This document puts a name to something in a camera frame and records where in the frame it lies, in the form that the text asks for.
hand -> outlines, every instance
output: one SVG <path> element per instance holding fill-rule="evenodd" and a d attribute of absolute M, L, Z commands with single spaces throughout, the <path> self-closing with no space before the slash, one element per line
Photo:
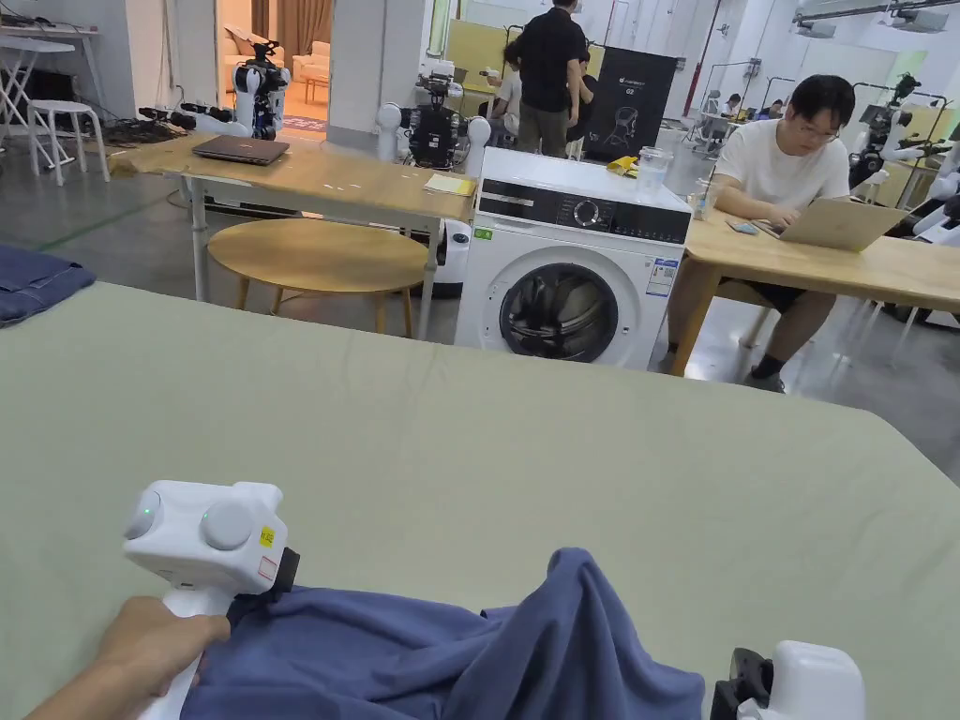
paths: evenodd
<path fill-rule="evenodd" d="M 800 213 L 792 207 L 771 205 L 770 212 L 763 218 L 774 228 L 789 228 L 800 219 Z"/>
<path fill-rule="evenodd" d="M 104 633 L 94 666 L 118 671 L 137 699 L 160 697 L 207 645 L 229 637 L 225 617 L 176 617 L 156 598 L 134 597 Z"/>

black shorts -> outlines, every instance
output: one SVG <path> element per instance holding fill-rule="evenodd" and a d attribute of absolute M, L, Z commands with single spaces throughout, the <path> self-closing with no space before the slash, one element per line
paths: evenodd
<path fill-rule="evenodd" d="M 771 285 L 769 282 L 737 280 L 733 277 L 723 277 L 720 279 L 721 285 L 725 282 L 742 282 L 747 287 L 753 288 L 758 295 L 777 308 L 777 312 L 781 315 L 793 307 L 793 303 L 797 301 L 797 298 L 806 292 L 806 290 L 798 290 L 795 287 Z"/>

beige sofa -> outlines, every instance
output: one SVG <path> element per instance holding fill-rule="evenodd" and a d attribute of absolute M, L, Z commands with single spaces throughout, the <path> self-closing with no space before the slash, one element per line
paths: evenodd
<path fill-rule="evenodd" d="M 294 55 L 294 82 L 303 81 L 303 67 L 313 65 L 322 68 L 326 76 L 330 77 L 330 43 L 315 40 L 310 48 L 310 55 Z"/>
<path fill-rule="evenodd" d="M 227 25 L 220 33 L 220 82 L 224 92 L 233 92 L 233 68 L 247 60 L 253 60 L 252 45 L 255 42 L 267 42 L 265 37 L 254 35 L 250 31 Z M 283 67 L 283 48 L 274 50 L 269 60 L 277 67 Z"/>

poster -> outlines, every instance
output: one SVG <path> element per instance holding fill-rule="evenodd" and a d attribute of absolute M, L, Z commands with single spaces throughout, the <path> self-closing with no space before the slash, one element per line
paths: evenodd
<path fill-rule="evenodd" d="M 587 126 L 588 159 L 610 162 L 656 145 L 677 59 L 607 48 Z"/>

denim cloth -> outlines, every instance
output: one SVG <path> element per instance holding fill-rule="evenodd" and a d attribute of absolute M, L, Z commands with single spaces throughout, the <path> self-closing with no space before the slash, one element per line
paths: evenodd
<path fill-rule="evenodd" d="M 0 245 L 0 327 L 49 310 L 95 279 L 77 263 Z"/>
<path fill-rule="evenodd" d="M 554 553 L 519 606 L 480 614 L 333 589 L 238 621 L 237 605 L 181 720 L 701 716 L 704 679 L 653 661 L 585 550 Z"/>

